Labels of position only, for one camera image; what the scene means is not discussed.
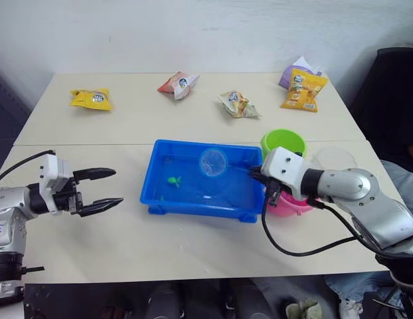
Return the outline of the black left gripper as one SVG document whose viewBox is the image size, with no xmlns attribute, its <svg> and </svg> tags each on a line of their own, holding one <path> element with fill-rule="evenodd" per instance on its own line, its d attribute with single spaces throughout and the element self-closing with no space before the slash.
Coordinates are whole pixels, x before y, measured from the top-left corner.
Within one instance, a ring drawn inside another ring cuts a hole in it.
<svg viewBox="0 0 413 319">
<path fill-rule="evenodd" d="M 108 198 L 94 201 L 90 205 L 83 206 L 81 192 L 77 190 L 77 185 L 82 180 L 96 180 L 115 175 L 114 169 L 106 167 L 96 167 L 89 169 L 81 169 L 73 171 L 73 177 L 70 178 L 64 187 L 53 195 L 56 211 L 67 211 L 70 214 L 78 214 L 81 217 L 96 215 L 97 213 L 105 212 L 119 203 L 123 202 L 123 198 Z"/>
</svg>

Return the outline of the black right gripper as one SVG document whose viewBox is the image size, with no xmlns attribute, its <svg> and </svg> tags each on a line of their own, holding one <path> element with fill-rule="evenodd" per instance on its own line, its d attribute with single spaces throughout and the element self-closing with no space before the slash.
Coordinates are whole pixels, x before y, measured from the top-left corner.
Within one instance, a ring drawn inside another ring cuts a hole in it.
<svg viewBox="0 0 413 319">
<path fill-rule="evenodd" d="M 265 186 L 265 204 L 277 205 L 282 191 L 282 183 L 274 177 L 267 177 L 261 172 L 261 166 L 256 165 L 249 168 L 249 176 Z"/>
</svg>

